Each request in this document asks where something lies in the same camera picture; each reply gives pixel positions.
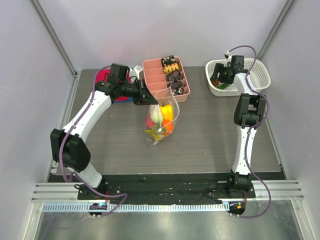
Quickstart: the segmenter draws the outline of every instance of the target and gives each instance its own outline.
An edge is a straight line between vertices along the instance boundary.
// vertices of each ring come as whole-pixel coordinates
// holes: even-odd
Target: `pink organizer tray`
[[[190,94],[190,88],[180,58],[178,56],[174,56],[174,58],[179,65],[179,71],[182,74],[181,81],[184,87],[184,93],[182,95],[177,95],[174,97],[178,103],[183,103],[188,99],[188,96]],[[142,67],[146,87],[149,89],[153,96],[155,96],[155,94],[159,90],[168,88],[168,84],[172,83],[172,81],[168,81],[168,74],[164,74],[163,67],[161,64],[161,58],[145,60],[142,63]]]

